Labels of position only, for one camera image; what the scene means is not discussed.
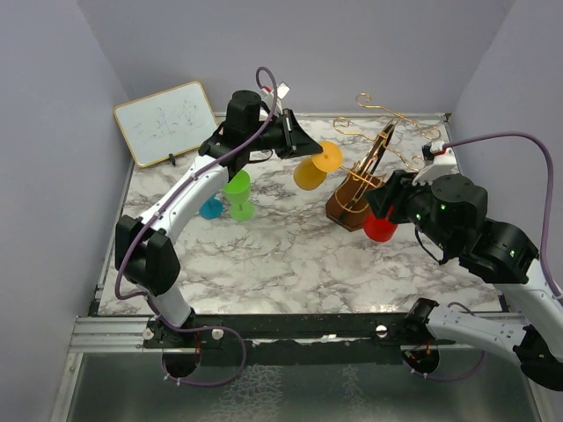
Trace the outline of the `yellow plastic wine glass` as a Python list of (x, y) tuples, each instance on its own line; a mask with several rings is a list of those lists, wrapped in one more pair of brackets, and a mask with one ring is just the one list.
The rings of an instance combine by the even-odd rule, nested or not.
[(340, 147), (333, 142), (322, 141), (322, 151), (307, 156), (293, 172), (296, 185), (305, 191), (317, 189), (330, 172), (337, 171), (343, 161)]

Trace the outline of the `green plastic wine glass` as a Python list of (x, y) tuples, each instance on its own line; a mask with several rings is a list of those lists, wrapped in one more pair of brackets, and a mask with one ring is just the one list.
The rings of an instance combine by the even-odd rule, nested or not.
[(223, 196), (230, 204), (229, 213), (233, 220), (244, 222), (253, 217), (253, 205), (249, 202), (250, 195), (251, 178), (244, 170), (239, 171), (223, 187)]

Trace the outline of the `blue plastic wine glass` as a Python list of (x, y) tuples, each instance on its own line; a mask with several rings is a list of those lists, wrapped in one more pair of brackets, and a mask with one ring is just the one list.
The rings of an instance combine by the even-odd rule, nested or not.
[(214, 220), (219, 218), (223, 213), (223, 203), (216, 197), (214, 193), (200, 207), (199, 213), (206, 220)]

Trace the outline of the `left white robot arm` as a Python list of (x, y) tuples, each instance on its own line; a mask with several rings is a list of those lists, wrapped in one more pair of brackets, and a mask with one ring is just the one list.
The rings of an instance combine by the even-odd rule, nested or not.
[(177, 285), (174, 245), (201, 206), (249, 164), (253, 151), (272, 150), (280, 159), (310, 156), (322, 147), (299, 126), (293, 111), (275, 110), (272, 92), (235, 91), (225, 120), (199, 147), (186, 173), (155, 205), (137, 217), (122, 215), (115, 227), (114, 261), (119, 280), (138, 287), (166, 324), (172, 345), (188, 345), (193, 308)]

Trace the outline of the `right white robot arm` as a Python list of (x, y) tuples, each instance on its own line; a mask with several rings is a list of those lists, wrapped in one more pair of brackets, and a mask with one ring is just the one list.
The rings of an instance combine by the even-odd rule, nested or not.
[(537, 247), (515, 225), (486, 216), (486, 189), (461, 174), (418, 185), (411, 172), (394, 171), (366, 193), (376, 218), (411, 223), (437, 245), (443, 261), (457, 259), (522, 312), (526, 324), (501, 324), (419, 299), (404, 322), (415, 344), (451, 340), (502, 357), (533, 382), (562, 389), (562, 305), (550, 294)]

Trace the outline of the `red plastic wine glass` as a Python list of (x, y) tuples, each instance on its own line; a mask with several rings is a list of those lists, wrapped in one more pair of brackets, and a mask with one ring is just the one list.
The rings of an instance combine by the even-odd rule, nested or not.
[(372, 241), (385, 243), (392, 239), (398, 225), (386, 219), (378, 219), (373, 214), (366, 217), (363, 230), (366, 236)]

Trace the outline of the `small framed whiteboard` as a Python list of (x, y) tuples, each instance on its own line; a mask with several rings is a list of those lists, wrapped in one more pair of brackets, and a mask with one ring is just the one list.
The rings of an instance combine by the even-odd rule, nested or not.
[(113, 116), (140, 168), (198, 149), (218, 126), (198, 81), (117, 105)]

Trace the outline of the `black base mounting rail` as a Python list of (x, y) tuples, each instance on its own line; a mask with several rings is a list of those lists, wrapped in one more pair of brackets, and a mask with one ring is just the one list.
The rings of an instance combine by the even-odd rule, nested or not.
[(437, 345), (404, 313), (198, 315), (196, 333), (150, 321), (144, 348), (210, 367), (399, 364), (401, 352)]

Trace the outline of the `aluminium frame rail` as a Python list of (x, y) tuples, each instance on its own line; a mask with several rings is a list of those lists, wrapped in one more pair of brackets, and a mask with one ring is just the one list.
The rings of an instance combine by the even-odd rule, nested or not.
[[(202, 325), (213, 330), (237, 331), (251, 346), (282, 341), (300, 346), (346, 344), (373, 340), (383, 346), (411, 346), (416, 334), (406, 332), (404, 315), (311, 314), (311, 315), (218, 315), (205, 316)], [(451, 342), (493, 350), (510, 348), (524, 337), (522, 321), (512, 314), (479, 314), (439, 308), (426, 324), (436, 342)], [(157, 322), (148, 316), (83, 317), (75, 322), (69, 350), (73, 353), (132, 353), (143, 350), (186, 351), (178, 340), (165, 340)]]

